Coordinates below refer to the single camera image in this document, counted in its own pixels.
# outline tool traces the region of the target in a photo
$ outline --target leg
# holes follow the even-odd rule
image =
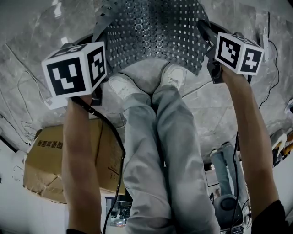
[[[234,186],[234,196],[237,196],[237,183],[236,183],[236,171],[233,162],[233,154],[234,154],[234,147],[230,144],[224,144],[220,149],[222,151],[224,159],[227,162],[229,172],[233,181]],[[239,161],[238,156],[236,158],[236,165],[237,165],[237,174],[238,174],[238,186],[239,186],[239,201],[240,204],[243,206],[246,200],[248,199],[247,191],[246,191],[246,183],[244,179],[243,170]]]
[[[226,168],[226,161],[223,157],[223,153],[217,151],[211,154],[211,161],[215,166],[217,179],[221,188],[221,195],[232,195],[231,186],[229,183],[228,171]]]
[[[152,97],[168,168],[171,207],[178,232],[218,234],[220,228],[207,194],[194,118],[178,92],[185,76],[184,68],[167,65]]]
[[[150,107],[149,95],[129,79],[115,76],[110,80],[114,91],[124,98],[127,119],[123,177],[133,204],[126,230],[142,234],[175,233],[170,224],[171,208],[157,151],[156,114]]]

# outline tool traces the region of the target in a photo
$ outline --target black and white marker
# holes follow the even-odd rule
[[[218,33],[215,59],[237,74],[257,75],[264,49],[247,38]]]
[[[107,75],[104,42],[54,51],[42,67],[52,97],[91,94]]]

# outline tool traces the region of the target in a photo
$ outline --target perforated metal seat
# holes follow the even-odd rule
[[[92,42],[106,40],[109,74],[158,58],[198,75],[208,48],[197,22],[208,18],[197,0],[101,0],[97,14]]]

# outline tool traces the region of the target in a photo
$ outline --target person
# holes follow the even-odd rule
[[[252,233],[286,233],[284,208],[272,174],[271,141],[244,76],[222,67],[235,108],[245,181],[251,198]],[[178,89],[186,69],[168,64],[152,97],[131,78],[109,84],[124,101],[124,184],[133,204],[130,234],[218,234],[220,228],[204,180],[194,117]],[[90,104],[91,97],[82,97]],[[88,113],[69,101],[64,124],[62,181],[68,234],[100,233],[101,197],[91,154]],[[163,176],[162,158],[168,177]]]
[[[230,142],[225,142],[220,148],[214,149],[211,151],[210,158],[213,163],[216,171],[216,176],[219,182],[219,186],[221,189],[220,195],[234,195],[237,196],[237,182],[236,182],[236,171],[233,161],[234,155],[234,146]],[[238,174],[238,188],[239,188],[239,202],[241,207],[246,206],[248,203],[248,194],[246,191],[246,183],[244,180],[244,175],[242,171],[242,167],[240,165],[240,161],[238,156],[235,157],[236,166],[237,166],[237,174]],[[232,194],[231,186],[229,182],[228,171],[226,168],[228,166],[229,173],[232,178],[234,194]]]

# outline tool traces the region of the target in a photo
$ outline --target cardboard box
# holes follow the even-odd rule
[[[90,129],[100,189],[115,193],[122,150],[112,130],[102,120],[90,120]],[[58,203],[66,203],[61,178],[62,147],[63,126],[42,130],[28,153],[23,181],[26,189]],[[125,194],[123,180],[119,193]]]

